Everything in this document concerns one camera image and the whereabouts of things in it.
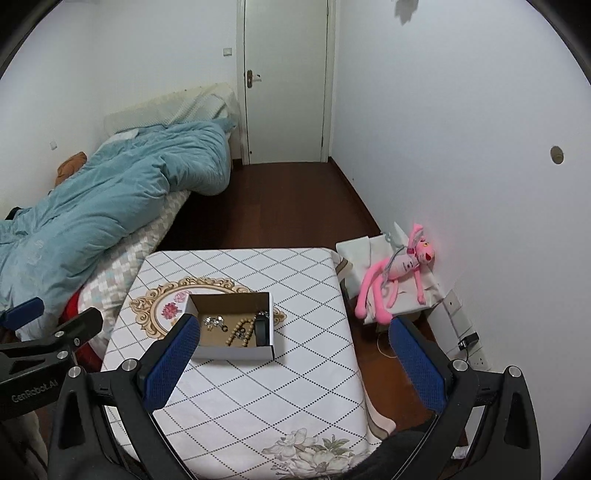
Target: wooden floor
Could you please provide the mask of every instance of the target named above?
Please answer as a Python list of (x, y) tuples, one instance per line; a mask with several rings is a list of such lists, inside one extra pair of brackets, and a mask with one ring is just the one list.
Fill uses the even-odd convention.
[[(334, 164), (267, 164), (232, 172), (215, 197), (192, 194), (160, 250), (327, 247), (379, 235), (360, 200)], [(375, 408), (399, 429), (424, 423), (428, 411), (396, 359), (378, 352), (375, 328), (350, 318), (363, 381)], [(427, 322), (419, 322), (432, 339)], [(382, 351), (392, 356), (387, 335)]]

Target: cardboard box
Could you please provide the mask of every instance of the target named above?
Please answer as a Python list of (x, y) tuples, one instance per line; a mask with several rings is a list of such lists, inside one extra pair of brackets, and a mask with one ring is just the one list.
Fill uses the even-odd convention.
[[(242, 319), (254, 319), (261, 311), (269, 314), (265, 325), (266, 335), (259, 335), (257, 342), (257, 336), (253, 332), (247, 347), (243, 347), (243, 340), (238, 338), (233, 340), (231, 346), (227, 346), (226, 343), (238, 323)], [(275, 358), (273, 300), (269, 292), (191, 295), (187, 300), (185, 313), (194, 315), (201, 328), (199, 345), (193, 359), (269, 361)], [(223, 325), (227, 327), (225, 331), (219, 326), (210, 328), (205, 323), (205, 318), (218, 316), (223, 318)], [(245, 324), (246, 331), (250, 325)]]

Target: stuffed toy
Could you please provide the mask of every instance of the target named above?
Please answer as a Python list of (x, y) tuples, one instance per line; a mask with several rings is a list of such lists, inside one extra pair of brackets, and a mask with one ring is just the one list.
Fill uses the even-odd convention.
[(65, 179), (70, 178), (74, 173), (82, 168), (86, 163), (86, 154), (79, 152), (76, 155), (72, 155), (64, 163), (57, 168), (56, 187), (62, 183)]
[[(393, 258), (386, 258), (369, 267), (361, 284), (357, 306), (355, 307), (355, 316), (361, 320), (367, 317), (366, 303), (369, 288), (371, 287), (374, 293), (375, 318), (383, 325), (389, 324), (392, 320), (392, 314), (387, 309), (392, 308), (398, 297), (398, 280), (411, 273), (414, 274), (417, 284), (417, 300), (421, 305), (425, 305), (425, 294), (421, 282), (421, 265), (428, 265), (434, 258), (433, 247), (423, 235), (423, 226), (415, 224), (408, 239), (408, 248), (405, 255), (394, 254)], [(386, 305), (384, 305), (382, 291), (387, 286), (388, 281), (392, 281), (392, 291)]]

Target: metal screw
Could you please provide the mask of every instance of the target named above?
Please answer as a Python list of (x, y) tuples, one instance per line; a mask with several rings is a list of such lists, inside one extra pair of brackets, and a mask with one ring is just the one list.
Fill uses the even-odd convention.
[(82, 369), (80, 367), (72, 367), (68, 371), (68, 376), (71, 378), (76, 378), (78, 375), (80, 375), (81, 372)]
[(519, 378), (521, 376), (521, 370), (518, 367), (509, 367), (509, 375)]
[(465, 372), (466, 370), (468, 370), (468, 364), (464, 360), (460, 360), (459, 358), (457, 360), (454, 360), (452, 365), (453, 368), (455, 368), (459, 372)]
[(137, 366), (138, 363), (133, 358), (130, 358), (129, 360), (126, 360), (121, 364), (121, 368), (126, 372), (131, 372)]

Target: table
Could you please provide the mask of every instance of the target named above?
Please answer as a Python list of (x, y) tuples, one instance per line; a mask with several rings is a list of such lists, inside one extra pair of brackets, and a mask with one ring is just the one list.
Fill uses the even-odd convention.
[[(140, 358), (182, 315), (187, 293), (271, 292), (275, 356), (191, 361), (154, 417), (198, 478), (335, 475), (379, 444), (332, 254), (327, 249), (158, 252), (119, 314), (103, 369)], [(117, 410), (117, 440), (134, 455)]]

